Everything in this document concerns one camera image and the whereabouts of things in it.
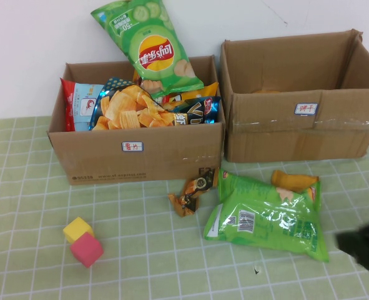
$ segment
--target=grid pattern mat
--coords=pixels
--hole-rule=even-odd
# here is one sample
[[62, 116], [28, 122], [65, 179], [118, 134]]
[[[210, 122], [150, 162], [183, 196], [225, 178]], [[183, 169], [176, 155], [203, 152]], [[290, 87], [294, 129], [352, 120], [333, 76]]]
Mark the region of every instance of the grid pattern mat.
[[[0, 120], [0, 299], [369, 299], [369, 272], [338, 251], [333, 233], [369, 221], [363, 159], [223, 168], [269, 181], [274, 169], [321, 176], [330, 263], [202, 239], [217, 193], [179, 218], [168, 192], [184, 181], [69, 186], [46, 136], [48, 117]], [[62, 229], [76, 217], [105, 254], [90, 269]]]

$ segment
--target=cucumber chips bag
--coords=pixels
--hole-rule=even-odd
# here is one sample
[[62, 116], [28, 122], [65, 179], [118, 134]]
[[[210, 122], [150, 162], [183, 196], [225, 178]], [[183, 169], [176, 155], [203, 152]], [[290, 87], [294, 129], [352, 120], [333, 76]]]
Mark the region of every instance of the cucumber chips bag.
[[116, 1], [92, 16], [127, 56], [153, 98], [202, 89], [161, 0]]
[[296, 193], [256, 179], [219, 171], [220, 204], [204, 238], [257, 246], [328, 261], [320, 227], [320, 182]]

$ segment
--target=cardboard box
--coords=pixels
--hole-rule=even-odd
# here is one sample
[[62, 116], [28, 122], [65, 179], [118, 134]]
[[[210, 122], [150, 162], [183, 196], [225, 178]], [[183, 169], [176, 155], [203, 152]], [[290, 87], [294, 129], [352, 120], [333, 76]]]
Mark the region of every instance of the cardboard box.
[[369, 52], [360, 32], [225, 41], [220, 62], [229, 161], [365, 155]]
[[[205, 85], [217, 81], [213, 56], [190, 61]], [[128, 61], [66, 64], [63, 78], [104, 84], [112, 76], [131, 79], [133, 72]], [[48, 136], [72, 185], [188, 179], [220, 166], [224, 122], [220, 103], [219, 122], [215, 124], [65, 132], [65, 102], [60, 88]]]

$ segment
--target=toy block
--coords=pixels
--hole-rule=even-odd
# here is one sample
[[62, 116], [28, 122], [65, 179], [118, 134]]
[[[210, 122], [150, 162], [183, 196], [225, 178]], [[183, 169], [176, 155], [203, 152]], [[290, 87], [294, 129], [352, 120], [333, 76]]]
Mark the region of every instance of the toy block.
[[81, 217], [75, 218], [75, 220], [64, 228], [65, 237], [71, 244], [76, 242], [85, 233], [89, 233], [94, 237], [94, 232], [92, 231], [91, 226], [88, 225]]
[[104, 253], [101, 243], [88, 232], [71, 245], [71, 251], [86, 268], [91, 267]]

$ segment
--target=black object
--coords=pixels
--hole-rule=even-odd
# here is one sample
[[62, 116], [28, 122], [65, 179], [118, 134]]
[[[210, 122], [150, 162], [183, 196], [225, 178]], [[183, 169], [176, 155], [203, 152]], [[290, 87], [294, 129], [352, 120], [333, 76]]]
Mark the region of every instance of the black object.
[[353, 256], [357, 263], [369, 270], [369, 225], [357, 231], [336, 234], [339, 250]]

